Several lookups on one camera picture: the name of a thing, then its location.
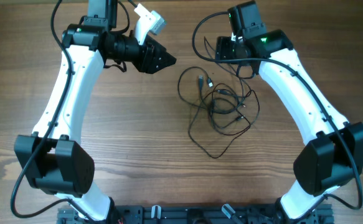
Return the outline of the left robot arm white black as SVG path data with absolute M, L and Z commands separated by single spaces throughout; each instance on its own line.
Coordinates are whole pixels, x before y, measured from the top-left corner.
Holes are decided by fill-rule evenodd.
M 158 12 L 137 4 L 135 28 L 117 30 L 119 7 L 119 1 L 90 1 L 87 15 L 55 38 L 62 61 L 49 102 L 31 134 L 18 136 L 14 144 L 19 178 L 56 196 L 58 203 L 69 203 L 84 223 L 125 222 L 113 199 L 94 183 L 94 161 L 80 145 L 83 118 L 106 61 L 122 72 L 132 63 L 147 74 L 176 62 L 154 39 L 166 25 Z

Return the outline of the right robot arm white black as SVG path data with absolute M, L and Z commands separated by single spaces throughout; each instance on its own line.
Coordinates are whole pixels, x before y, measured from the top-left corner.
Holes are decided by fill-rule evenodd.
M 350 123 L 321 93 L 282 30 L 267 31 L 257 4 L 228 9 L 232 35 L 217 39 L 215 57 L 249 66 L 267 82 L 295 121 L 304 149 L 293 164 L 295 182 L 276 202 L 274 220 L 298 223 L 334 191 L 354 180 L 363 193 L 363 123 Z

